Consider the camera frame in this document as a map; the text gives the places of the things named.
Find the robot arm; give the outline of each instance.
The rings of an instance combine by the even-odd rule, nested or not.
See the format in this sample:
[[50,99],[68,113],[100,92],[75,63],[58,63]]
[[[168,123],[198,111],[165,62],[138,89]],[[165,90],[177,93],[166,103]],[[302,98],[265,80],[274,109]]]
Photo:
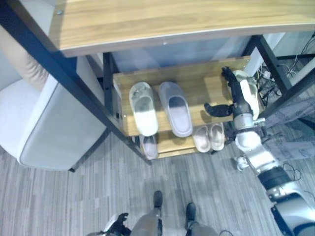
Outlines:
[[235,144],[246,155],[247,163],[265,187],[270,201],[275,203],[271,212],[283,235],[315,235],[314,204],[296,182],[290,179],[277,159],[264,148],[260,136],[255,132],[256,124],[264,119],[252,119],[252,110],[242,93],[242,90],[249,90],[247,81],[238,82],[228,67],[222,68],[222,75],[231,87],[233,104],[214,107],[205,104],[206,111],[218,117],[233,114]]

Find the beige cushion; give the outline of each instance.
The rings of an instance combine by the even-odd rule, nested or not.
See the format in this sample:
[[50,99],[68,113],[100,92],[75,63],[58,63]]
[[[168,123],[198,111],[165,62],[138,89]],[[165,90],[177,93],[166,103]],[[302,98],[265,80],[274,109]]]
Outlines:
[[49,73],[2,26],[0,48],[22,78],[35,89],[43,89]]

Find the slipper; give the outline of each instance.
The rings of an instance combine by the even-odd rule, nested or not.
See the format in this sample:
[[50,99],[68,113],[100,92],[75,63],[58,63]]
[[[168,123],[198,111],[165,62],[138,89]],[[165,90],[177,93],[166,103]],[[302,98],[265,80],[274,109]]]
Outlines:
[[134,84],[129,92],[129,102],[140,134],[152,136],[158,131],[158,119],[153,93],[146,82]]
[[223,123],[212,123],[209,125],[209,140],[211,148],[214,151],[220,151],[224,148],[225,135]]
[[208,126],[204,125],[196,127],[192,134],[192,139],[199,152],[208,152],[211,149],[208,136]]
[[[245,71],[235,70],[233,71],[236,79],[241,83],[242,93],[245,100],[249,103],[252,109],[252,119],[257,120],[259,116],[259,104],[258,104],[258,89],[256,86],[255,79],[249,76]],[[247,80],[250,90],[247,90],[245,83],[242,83],[243,80]]]
[[146,137],[143,135],[139,136],[141,149],[149,160],[158,157],[158,146],[155,135]]
[[173,133],[181,138],[191,135],[193,127],[183,90],[173,82],[163,82],[158,95]]

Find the wooden shelf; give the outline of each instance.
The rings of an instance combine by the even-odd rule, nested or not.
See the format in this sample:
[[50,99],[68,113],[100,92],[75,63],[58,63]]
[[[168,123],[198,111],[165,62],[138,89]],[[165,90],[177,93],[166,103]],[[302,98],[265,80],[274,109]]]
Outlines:
[[204,103],[231,104],[232,98],[226,81],[221,76],[221,68],[229,66],[232,70],[242,70],[249,59],[250,57],[231,58],[208,63],[115,74],[114,84],[118,94],[121,95],[121,115],[125,132],[129,136],[139,135],[129,103],[129,91],[135,83],[140,81],[147,82],[153,89],[159,133],[171,131],[171,126],[158,97],[158,87],[165,81],[175,82],[183,89],[194,126],[232,120],[232,116],[216,118],[207,115],[204,111]]
[[159,153],[157,159],[165,158],[165,157],[171,157],[171,156],[179,156],[179,155],[185,155],[185,154],[191,154],[198,152],[195,148],[189,148],[189,149],[183,149],[179,151],[170,151],[170,152],[163,152]]
[[192,136],[179,138],[176,137],[172,131],[167,131],[158,133],[156,138],[158,158],[198,152],[195,148]]
[[58,50],[74,57],[164,43],[313,31],[314,12],[314,0],[57,0],[49,37]]

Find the screw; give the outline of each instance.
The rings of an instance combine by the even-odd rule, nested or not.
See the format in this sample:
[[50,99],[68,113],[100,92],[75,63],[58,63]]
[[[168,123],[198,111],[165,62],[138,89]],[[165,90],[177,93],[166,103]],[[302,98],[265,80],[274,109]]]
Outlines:
[[56,14],[60,16],[60,15],[63,14],[63,11],[62,10],[57,10]]

